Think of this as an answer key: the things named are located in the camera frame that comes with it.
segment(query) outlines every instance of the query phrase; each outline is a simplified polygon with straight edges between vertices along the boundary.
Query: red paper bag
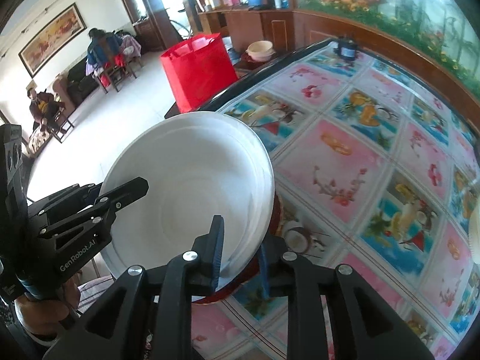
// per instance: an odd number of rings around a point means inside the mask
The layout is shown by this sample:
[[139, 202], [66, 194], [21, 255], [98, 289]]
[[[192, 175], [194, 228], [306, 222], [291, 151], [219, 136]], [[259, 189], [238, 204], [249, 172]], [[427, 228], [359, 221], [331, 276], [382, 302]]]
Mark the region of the red paper bag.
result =
[[180, 112], [198, 108], [237, 81], [220, 34], [199, 34], [160, 56]]

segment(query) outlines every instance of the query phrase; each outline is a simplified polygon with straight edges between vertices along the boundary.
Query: fruit print tablecloth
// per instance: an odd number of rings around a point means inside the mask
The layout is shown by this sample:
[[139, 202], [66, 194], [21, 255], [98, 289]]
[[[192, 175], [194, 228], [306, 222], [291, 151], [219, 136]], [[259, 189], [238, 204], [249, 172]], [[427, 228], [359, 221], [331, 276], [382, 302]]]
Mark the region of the fruit print tablecloth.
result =
[[[270, 153], [289, 248], [353, 266], [447, 359], [480, 295], [467, 244], [480, 169], [461, 119], [389, 64], [360, 53], [351, 66], [330, 46], [219, 112], [249, 125]], [[287, 300], [265, 299], [258, 276], [222, 302], [194, 305], [192, 321], [206, 359], [286, 358]]]

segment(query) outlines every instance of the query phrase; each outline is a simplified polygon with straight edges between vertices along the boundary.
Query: wooden counter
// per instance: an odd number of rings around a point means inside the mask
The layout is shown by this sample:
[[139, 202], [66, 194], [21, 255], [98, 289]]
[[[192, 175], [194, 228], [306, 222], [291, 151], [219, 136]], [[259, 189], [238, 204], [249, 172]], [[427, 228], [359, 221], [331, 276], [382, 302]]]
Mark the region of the wooden counter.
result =
[[[343, 17], [301, 9], [249, 11], [247, 7], [224, 7], [201, 13], [202, 25], [215, 23], [215, 15], [224, 17], [223, 34], [230, 35], [239, 53], [264, 39], [271, 41], [277, 51], [291, 52], [331, 36], [353, 35], [361, 47], [424, 80], [480, 134], [480, 103], [469, 90], [432, 58], [385, 32]], [[204, 26], [207, 33], [220, 32], [216, 29]]]

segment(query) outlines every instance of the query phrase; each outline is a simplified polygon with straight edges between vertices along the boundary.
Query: black mount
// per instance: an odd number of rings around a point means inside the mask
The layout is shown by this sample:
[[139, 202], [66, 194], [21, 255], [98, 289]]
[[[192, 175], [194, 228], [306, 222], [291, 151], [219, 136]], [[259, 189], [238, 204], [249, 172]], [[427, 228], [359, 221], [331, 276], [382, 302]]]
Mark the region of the black mount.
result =
[[[100, 185], [76, 185], [27, 208], [17, 151], [21, 129], [1, 126], [0, 137], [0, 201], [5, 202], [0, 214], [7, 218], [0, 223], [0, 295], [7, 302], [26, 291], [39, 300], [51, 299], [111, 241], [116, 211], [143, 197], [148, 183], [136, 178], [103, 196], [98, 195]], [[210, 232], [167, 265], [130, 267], [69, 325], [44, 359], [140, 360], [148, 333], [153, 334], [151, 360], [201, 359], [191, 348], [191, 297], [212, 295], [217, 288], [223, 237], [223, 218], [216, 215]], [[337, 360], [434, 358], [350, 266], [313, 265], [270, 234], [258, 259], [266, 294], [289, 298], [288, 360], [329, 358], [321, 295], [327, 301]]]

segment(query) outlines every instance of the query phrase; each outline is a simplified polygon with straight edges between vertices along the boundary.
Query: woman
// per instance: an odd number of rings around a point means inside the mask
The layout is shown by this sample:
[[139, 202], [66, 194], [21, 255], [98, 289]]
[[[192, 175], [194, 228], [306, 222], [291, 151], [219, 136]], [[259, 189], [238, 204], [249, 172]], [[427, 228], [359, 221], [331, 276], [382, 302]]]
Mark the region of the woman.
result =
[[30, 113], [36, 123], [42, 126], [48, 126], [54, 132], [61, 132], [62, 134], [66, 133], [66, 130], [61, 128], [55, 120], [55, 116], [59, 109], [65, 109], [64, 102], [56, 102], [51, 93], [37, 93], [33, 88], [30, 88], [27, 91], [27, 96], [31, 100]]
[[107, 63], [125, 66], [125, 60], [120, 49], [122, 40], [112, 32], [92, 28], [88, 32], [92, 39], [87, 49], [88, 63], [95, 68], [106, 67]]

